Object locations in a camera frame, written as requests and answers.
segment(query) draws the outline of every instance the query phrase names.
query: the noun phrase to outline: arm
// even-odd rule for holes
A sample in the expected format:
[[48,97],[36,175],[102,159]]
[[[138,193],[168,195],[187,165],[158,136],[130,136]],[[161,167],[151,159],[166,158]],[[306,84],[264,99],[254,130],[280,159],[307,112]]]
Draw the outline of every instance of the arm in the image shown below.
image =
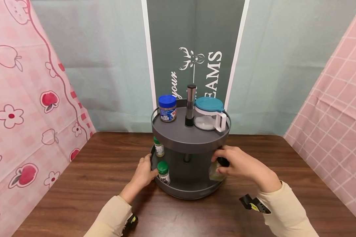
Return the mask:
[[156,169],[150,171],[150,155],[140,159],[131,181],[118,196],[114,196],[105,204],[84,237],[120,237],[122,235],[123,227],[132,215],[131,202],[158,175]]
[[212,161],[218,157],[225,157],[230,167],[220,167],[216,172],[246,178],[257,184],[257,198],[271,211],[271,214],[264,214],[265,224],[274,235],[318,237],[305,209],[291,188],[281,182],[275,172],[238,147],[225,145],[214,153]]

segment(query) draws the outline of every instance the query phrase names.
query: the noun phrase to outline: pink curtain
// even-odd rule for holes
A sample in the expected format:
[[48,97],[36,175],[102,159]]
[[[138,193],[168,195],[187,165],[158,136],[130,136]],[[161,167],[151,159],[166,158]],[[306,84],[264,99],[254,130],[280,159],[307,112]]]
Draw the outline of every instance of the pink curtain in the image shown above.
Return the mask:
[[0,236],[95,133],[29,0],[0,0]]
[[356,216],[356,16],[285,139]]

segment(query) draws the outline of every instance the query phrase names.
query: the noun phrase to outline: light blue backdrop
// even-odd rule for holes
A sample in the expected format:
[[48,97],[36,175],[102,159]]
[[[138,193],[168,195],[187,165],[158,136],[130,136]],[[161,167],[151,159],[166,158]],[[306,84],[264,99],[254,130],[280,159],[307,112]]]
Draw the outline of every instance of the light blue backdrop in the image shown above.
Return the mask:
[[[141,0],[31,2],[96,129],[151,132]],[[355,13],[356,0],[251,0],[231,132],[283,135]]]

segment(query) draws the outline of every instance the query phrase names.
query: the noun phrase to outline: lower tier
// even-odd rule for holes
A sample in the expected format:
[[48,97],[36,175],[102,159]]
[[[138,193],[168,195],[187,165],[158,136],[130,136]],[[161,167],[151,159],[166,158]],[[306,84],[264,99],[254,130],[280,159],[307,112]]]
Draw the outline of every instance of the lower tier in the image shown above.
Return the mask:
[[187,156],[165,148],[165,155],[157,157],[153,146],[151,154],[152,169],[157,167],[158,162],[167,162],[170,184],[165,184],[158,177],[155,181],[162,190],[174,197],[188,200],[203,198],[215,192],[222,183],[208,177],[213,152]]

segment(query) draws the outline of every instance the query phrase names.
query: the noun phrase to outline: stainless steel pepper grinder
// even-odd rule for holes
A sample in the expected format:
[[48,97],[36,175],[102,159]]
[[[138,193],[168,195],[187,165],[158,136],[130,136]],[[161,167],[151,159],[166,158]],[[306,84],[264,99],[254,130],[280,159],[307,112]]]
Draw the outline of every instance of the stainless steel pepper grinder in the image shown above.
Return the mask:
[[186,127],[194,126],[194,102],[195,102],[196,85],[187,85],[187,106],[186,106]]

